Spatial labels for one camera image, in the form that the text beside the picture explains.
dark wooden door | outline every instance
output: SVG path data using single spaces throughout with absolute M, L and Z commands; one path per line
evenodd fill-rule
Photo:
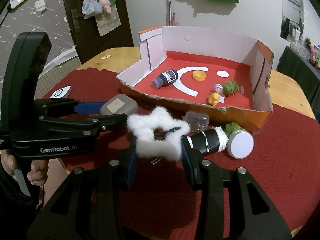
M 80 31 L 75 30 L 71 11 L 77 10 L 80 15 L 84 0 L 63 0 L 70 32 L 76 45 L 81 63 L 85 63 L 106 49 L 119 47 L 133 47 L 129 17 L 125 0 L 117 0 L 116 6 L 121 25 L 104 36 L 100 36 L 95 17 L 84 20 L 79 17 Z

green ball of yarn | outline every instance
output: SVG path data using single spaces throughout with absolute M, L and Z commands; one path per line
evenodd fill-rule
M 226 128 L 225 128 L 224 132 L 227 135 L 227 137 L 229 138 L 230 135 L 233 134 L 233 132 L 238 131 L 240 129 L 241 129 L 241 127 L 237 123 L 232 122 L 232 123 L 228 123 L 226 125 Z
M 223 85 L 223 93 L 225 96 L 230 96 L 232 94 L 235 94 L 239 92 L 239 90 L 240 88 L 234 80 L 228 81 Z

white round lid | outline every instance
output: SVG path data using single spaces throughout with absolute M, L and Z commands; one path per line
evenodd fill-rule
M 249 156 L 254 146 L 254 140 L 250 133 L 239 132 L 230 143 L 229 154 L 236 159 L 244 159 Z
M 224 70 L 220 70 L 217 72 L 217 75 L 219 77 L 228 77 L 229 76 L 229 73 L 227 71 L 224 71 Z

gray soap box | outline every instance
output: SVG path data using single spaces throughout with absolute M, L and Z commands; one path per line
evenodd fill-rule
M 106 102 L 100 109 L 101 115 L 110 114 L 135 114 L 138 111 L 138 104 L 133 99 L 124 94 L 118 94 L 108 102 Z

yellow bottle cap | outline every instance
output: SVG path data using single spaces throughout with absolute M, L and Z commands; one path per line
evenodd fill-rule
M 193 72 L 193 78 L 197 81 L 203 81 L 205 80 L 206 73 L 201 70 L 196 70 Z

